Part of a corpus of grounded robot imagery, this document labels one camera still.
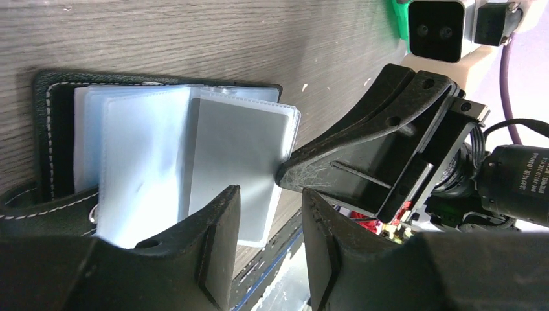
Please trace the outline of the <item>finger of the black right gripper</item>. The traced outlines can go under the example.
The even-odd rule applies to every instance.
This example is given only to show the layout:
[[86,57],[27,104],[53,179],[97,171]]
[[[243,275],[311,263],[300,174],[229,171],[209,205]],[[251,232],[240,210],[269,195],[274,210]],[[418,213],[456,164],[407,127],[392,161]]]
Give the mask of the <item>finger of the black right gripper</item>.
[[388,64],[343,118],[280,165],[276,184],[389,223],[430,196],[488,115],[449,77]]

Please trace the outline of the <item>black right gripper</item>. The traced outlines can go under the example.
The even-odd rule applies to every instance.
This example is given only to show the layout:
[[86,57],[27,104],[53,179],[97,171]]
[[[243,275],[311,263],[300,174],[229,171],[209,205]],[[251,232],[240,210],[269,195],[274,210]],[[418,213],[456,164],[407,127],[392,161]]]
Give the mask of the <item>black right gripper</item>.
[[483,129],[448,115],[419,138],[398,138],[386,155],[386,221],[417,209],[442,230],[500,231],[517,220],[548,225],[548,149],[509,144],[485,148],[489,134],[520,124],[548,135],[547,123],[511,119]]

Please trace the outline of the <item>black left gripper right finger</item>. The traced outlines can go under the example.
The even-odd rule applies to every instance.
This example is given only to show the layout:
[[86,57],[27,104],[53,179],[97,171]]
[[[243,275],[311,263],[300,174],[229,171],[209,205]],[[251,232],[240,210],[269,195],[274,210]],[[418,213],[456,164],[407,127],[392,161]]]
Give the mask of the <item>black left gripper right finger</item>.
[[432,233],[397,244],[302,192],[314,310],[547,310],[546,233]]

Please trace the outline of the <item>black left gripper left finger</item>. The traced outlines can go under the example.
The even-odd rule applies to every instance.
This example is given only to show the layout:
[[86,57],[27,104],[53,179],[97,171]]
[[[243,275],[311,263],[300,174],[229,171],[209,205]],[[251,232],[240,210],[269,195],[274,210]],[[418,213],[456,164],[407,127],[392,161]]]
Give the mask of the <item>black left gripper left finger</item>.
[[1,196],[2,310],[227,310],[240,188],[133,249],[98,236],[98,191],[40,202],[35,185]]

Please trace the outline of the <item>black card holder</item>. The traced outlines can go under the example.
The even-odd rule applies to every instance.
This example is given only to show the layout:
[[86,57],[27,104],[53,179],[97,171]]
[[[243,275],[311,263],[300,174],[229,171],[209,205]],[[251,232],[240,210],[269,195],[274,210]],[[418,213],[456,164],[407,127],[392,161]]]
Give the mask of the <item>black card holder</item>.
[[61,70],[40,71],[31,86],[38,178],[23,185],[40,202],[96,189],[89,221],[122,248],[193,215],[202,93],[279,104],[282,94],[276,84]]

